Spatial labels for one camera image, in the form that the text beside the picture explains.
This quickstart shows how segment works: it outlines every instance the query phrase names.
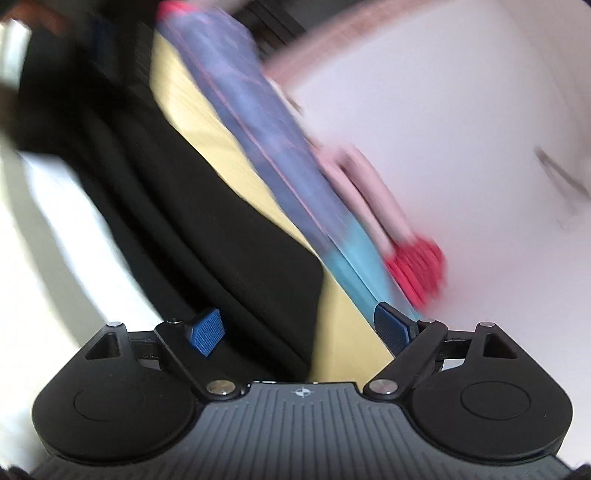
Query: blue gripper pad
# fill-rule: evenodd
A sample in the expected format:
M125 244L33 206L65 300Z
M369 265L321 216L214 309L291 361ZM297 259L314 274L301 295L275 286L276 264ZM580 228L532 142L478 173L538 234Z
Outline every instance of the blue gripper pad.
M374 328L394 356L399 355L418 335L417 322L384 302L374 310Z
M209 310L201 320L187 327L187 340L204 356L209 356L226 330L223 327L222 315L218 309Z

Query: triangular cutout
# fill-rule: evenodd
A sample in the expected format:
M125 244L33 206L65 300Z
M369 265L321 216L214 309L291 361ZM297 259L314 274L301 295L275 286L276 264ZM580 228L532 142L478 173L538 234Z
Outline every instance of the triangular cutout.
M512 360L517 358L515 352L496 333L486 335L484 356L489 358L509 358Z
M117 336L114 333L107 333L96 342L84 358L87 360L98 360L101 358L116 358L120 355Z

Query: round metal bolt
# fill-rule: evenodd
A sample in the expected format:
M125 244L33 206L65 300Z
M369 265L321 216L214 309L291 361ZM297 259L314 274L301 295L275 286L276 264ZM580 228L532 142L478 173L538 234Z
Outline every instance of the round metal bolt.
M236 385L229 380L214 380L207 384L207 391L214 395L229 395L236 390Z
M393 380L378 378L369 384L369 389L379 395L390 395L398 389L398 384Z

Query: yellow fabric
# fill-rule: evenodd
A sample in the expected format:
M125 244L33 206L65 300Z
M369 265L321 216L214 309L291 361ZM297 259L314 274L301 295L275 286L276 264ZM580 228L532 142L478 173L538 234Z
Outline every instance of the yellow fabric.
M168 120L238 195L311 250L193 83L176 50L156 35L153 52L152 90ZM362 387L392 356L328 270L324 277L311 380L355 381Z

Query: gray stripe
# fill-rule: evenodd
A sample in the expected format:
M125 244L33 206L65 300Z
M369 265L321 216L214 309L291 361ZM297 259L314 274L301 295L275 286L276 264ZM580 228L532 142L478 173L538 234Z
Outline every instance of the gray stripe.
M22 159L3 134L0 134L0 158L4 164L3 180L19 230L62 323L82 346L105 325L105 321L68 269L51 228L31 197Z

